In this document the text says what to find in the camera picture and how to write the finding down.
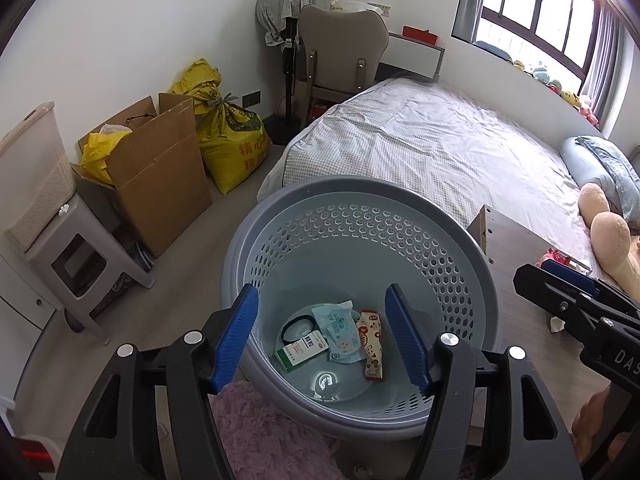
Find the plastic stool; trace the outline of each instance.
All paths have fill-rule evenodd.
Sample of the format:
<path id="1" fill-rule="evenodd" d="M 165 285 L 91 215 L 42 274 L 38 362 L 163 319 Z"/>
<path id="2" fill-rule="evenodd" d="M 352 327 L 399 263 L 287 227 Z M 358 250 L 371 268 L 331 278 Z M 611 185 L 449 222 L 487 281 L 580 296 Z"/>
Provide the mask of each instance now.
<path id="1" fill-rule="evenodd" d="M 76 193 L 63 206 L 36 238 L 25 257 L 43 282 L 68 308 L 71 314 L 105 344 L 110 341 L 107 333 L 91 318 L 90 312 L 110 291 L 122 272 L 126 272 L 146 288 L 155 283 L 149 274 L 127 254 L 127 251 L 100 224 L 98 219 Z M 82 296 L 76 296 L 54 270 L 52 264 L 65 251 L 71 241 L 80 235 L 94 251 L 105 260 L 105 267 Z"/>

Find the curtain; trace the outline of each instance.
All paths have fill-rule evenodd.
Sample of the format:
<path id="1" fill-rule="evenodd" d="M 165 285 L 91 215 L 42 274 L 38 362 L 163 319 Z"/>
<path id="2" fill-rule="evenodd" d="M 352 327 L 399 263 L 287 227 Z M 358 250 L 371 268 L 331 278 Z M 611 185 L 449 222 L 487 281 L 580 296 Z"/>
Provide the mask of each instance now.
<path id="1" fill-rule="evenodd" d="M 596 47 L 582 86 L 582 93 L 591 97 L 591 109 L 600 122 L 610 109 L 617 84 L 620 67 L 616 66 L 616 60 L 622 60 L 624 31 L 618 14 L 609 5 L 602 4 Z"/>
<path id="2" fill-rule="evenodd" d="M 451 35 L 473 43 L 476 40 L 481 15 L 482 0 L 460 0 Z"/>

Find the fluffy rug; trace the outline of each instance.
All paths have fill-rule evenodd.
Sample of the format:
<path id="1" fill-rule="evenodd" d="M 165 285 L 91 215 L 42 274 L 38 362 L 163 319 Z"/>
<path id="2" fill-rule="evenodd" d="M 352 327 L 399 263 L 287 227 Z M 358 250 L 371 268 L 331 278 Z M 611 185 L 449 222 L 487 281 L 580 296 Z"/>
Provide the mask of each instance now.
<path id="1" fill-rule="evenodd" d="M 287 418 L 251 383 L 230 383 L 210 402 L 237 480 L 344 480 L 332 439 Z"/>

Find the wall socket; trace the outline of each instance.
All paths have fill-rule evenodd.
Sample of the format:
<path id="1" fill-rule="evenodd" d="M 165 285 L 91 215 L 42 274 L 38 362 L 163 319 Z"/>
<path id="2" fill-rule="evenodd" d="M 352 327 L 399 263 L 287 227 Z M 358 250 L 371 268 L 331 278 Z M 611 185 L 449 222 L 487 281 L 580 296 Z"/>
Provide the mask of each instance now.
<path id="1" fill-rule="evenodd" d="M 369 2 L 369 5 L 373 5 L 375 7 L 380 7 L 380 9 L 382 9 L 382 15 L 383 16 L 388 16 L 389 12 L 391 11 L 391 6 L 390 5 L 374 4 L 372 2 Z"/>
<path id="2" fill-rule="evenodd" d="M 255 106 L 260 103 L 260 91 L 253 92 L 251 94 L 242 96 L 242 108 L 248 108 L 249 106 Z"/>

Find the floor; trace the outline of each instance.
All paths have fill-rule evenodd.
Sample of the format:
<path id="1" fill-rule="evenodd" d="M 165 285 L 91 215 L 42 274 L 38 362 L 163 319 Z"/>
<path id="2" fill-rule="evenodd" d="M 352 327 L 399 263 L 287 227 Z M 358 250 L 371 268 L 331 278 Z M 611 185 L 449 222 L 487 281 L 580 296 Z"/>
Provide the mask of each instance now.
<path id="1" fill-rule="evenodd" d="M 156 261 L 151 290 L 133 286 L 100 314 L 111 335 L 103 346 L 86 331 L 72 333 L 57 312 L 44 329 L 24 371 L 12 424 L 21 434 L 66 439 L 95 380 L 123 343 L 140 349 L 173 342 L 202 327 L 220 308 L 220 273 L 238 224 L 283 152 L 273 146 L 260 167 L 223 196 L 210 182 L 213 204 Z"/>

